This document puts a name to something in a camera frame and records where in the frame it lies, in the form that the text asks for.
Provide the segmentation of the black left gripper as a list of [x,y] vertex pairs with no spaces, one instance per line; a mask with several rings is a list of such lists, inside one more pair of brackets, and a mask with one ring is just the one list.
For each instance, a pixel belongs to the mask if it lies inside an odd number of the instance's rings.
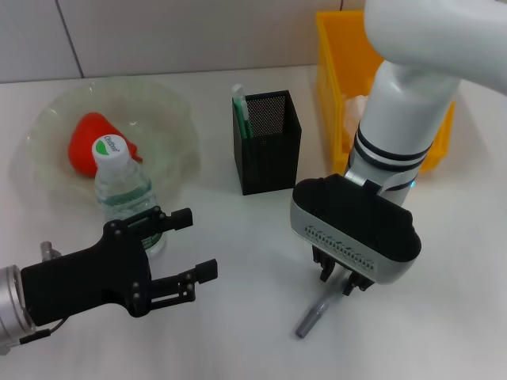
[[23,268],[29,316],[42,326],[106,304],[120,305],[133,317],[147,315],[151,271],[141,241],[192,225],[189,208],[167,214],[152,207],[107,222],[88,249]]

